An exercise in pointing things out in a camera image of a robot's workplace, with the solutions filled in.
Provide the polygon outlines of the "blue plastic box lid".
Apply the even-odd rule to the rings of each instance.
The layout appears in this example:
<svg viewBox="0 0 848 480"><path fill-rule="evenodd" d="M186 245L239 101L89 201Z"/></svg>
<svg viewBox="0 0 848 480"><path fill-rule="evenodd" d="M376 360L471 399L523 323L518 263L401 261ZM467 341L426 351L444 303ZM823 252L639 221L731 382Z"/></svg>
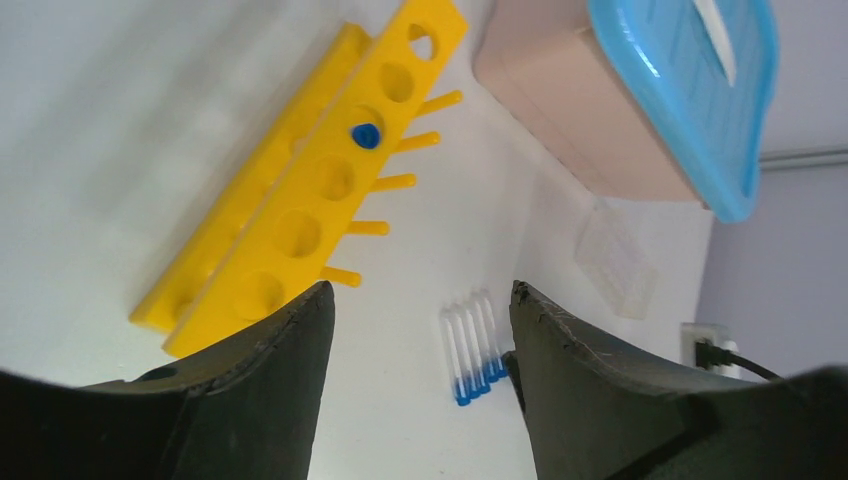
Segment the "blue plastic box lid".
<svg viewBox="0 0 848 480"><path fill-rule="evenodd" d="M723 223L756 207L779 70L768 1L590 1L595 37L700 199Z"/></svg>

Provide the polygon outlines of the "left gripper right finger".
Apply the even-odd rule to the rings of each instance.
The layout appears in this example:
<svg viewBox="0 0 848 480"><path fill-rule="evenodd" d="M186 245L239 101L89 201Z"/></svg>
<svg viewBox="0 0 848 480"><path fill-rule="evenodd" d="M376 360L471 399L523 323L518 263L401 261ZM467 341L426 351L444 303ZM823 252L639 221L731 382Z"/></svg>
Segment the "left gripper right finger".
<svg viewBox="0 0 848 480"><path fill-rule="evenodd" d="M847 370L748 382L642 350L524 281L509 306L541 479L843 479Z"/></svg>

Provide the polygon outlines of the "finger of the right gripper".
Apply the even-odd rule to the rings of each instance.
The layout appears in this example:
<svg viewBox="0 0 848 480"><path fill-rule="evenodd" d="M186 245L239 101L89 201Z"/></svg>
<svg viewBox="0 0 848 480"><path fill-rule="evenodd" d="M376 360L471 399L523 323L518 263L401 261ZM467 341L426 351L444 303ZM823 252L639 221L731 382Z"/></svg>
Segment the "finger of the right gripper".
<svg viewBox="0 0 848 480"><path fill-rule="evenodd" d="M525 397L521 381L520 367L515 351L508 351L501 357L507 375L513 385L513 389L521 411L526 410Z"/></svg>

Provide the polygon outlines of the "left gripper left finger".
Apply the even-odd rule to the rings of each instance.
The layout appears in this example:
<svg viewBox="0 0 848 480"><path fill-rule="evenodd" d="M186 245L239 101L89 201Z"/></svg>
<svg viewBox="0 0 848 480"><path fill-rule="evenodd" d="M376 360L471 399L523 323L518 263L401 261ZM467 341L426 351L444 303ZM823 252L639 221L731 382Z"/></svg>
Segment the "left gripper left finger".
<svg viewBox="0 0 848 480"><path fill-rule="evenodd" d="M304 479L335 325L319 282L133 381L1 376L5 479Z"/></svg>

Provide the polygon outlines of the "blue-capped clear test tube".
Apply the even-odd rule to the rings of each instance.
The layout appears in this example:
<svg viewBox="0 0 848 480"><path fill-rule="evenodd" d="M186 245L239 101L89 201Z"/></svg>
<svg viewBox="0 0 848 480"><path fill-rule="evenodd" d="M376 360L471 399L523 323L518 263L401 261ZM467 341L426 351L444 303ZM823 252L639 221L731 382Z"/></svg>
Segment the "blue-capped clear test tube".
<svg viewBox="0 0 848 480"><path fill-rule="evenodd" d="M374 123L361 123L350 130L353 142L362 149L376 149L382 141L380 128Z"/></svg>

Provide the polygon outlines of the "yellow test tube rack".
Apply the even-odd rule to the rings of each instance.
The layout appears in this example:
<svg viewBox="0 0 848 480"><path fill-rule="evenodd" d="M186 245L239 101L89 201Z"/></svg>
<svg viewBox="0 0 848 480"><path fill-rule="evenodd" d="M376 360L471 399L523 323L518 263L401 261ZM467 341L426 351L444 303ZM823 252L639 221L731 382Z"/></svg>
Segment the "yellow test tube rack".
<svg viewBox="0 0 848 480"><path fill-rule="evenodd" d="M434 146L437 132L407 136L417 118L458 104L431 89L468 25L451 1L405 1L384 30L344 24L307 80L218 196L205 218L130 314L192 355L261 321L314 283L359 286L329 259L347 235L384 236L384 221L356 212L371 193L413 187L383 176L390 156ZM350 130L374 123L373 150Z"/></svg>

